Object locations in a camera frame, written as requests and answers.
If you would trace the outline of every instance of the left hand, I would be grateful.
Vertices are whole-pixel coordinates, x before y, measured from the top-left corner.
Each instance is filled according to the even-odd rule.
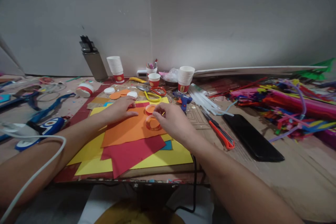
[[[137,99],[133,96],[125,96],[119,98],[115,103],[98,113],[106,124],[112,124],[124,120],[128,117],[138,116],[138,112],[127,111],[128,108],[135,108]]]

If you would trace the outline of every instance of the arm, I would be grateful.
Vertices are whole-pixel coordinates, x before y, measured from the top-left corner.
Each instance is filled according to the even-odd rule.
[[[195,155],[235,223],[303,223],[262,180],[198,135],[180,107],[160,103],[153,115]]]
[[[42,190],[87,142],[98,135],[99,129],[127,117],[137,116],[138,113],[127,111],[129,106],[135,107],[134,100],[136,99],[131,96],[120,98],[99,114],[57,133],[66,138],[67,143],[62,153],[28,186],[17,206]],[[0,208],[8,207],[27,180],[58,151],[61,144],[59,138],[47,138],[0,165]]]

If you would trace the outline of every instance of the orange utility knife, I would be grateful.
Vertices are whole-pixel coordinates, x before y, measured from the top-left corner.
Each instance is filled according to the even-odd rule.
[[[229,136],[228,133],[226,133],[216,122],[214,119],[212,119],[204,110],[202,110],[202,113],[205,117],[205,119],[209,122],[211,128],[216,132],[217,136],[222,140],[222,143],[225,144],[225,147],[228,150],[235,148],[234,140]]]

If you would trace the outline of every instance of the black phone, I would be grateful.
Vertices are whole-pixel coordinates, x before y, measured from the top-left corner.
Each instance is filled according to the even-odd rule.
[[[262,162],[281,162],[284,156],[268,142],[242,115],[223,115],[223,119],[243,143],[251,156]]]

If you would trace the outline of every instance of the hand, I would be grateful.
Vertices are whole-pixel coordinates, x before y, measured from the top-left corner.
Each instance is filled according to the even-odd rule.
[[[155,107],[153,116],[159,121],[161,127],[181,144],[186,143],[196,134],[196,129],[177,105],[160,103]]]
[[[133,96],[121,97],[98,115],[104,120],[105,124],[112,124],[128,117],[138,116],[138,112],[127,111],[128,108],[135,108],[134,101],[136,101],[136,98]]]

